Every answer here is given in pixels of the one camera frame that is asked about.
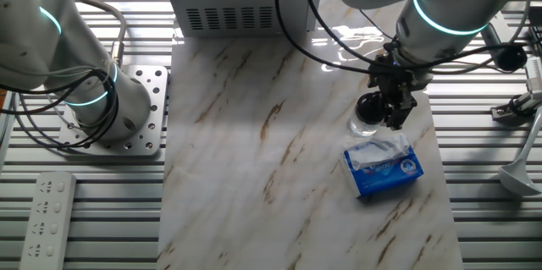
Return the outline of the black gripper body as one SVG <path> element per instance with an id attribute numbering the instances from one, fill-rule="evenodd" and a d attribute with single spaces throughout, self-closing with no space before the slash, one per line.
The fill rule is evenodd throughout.
<path id="1" fill-rule="evenodd" d="M 406 66 L 399 65 L 392 54 L 378 54 L 374 63 L 369 65 L 370 78 L 379 80 L 379 90 L 388 90 L 384 84 L 406 87 L 409 91 L 422 91 L 432 80 L 432 75 L 426 70 L 407 70 Z"/>

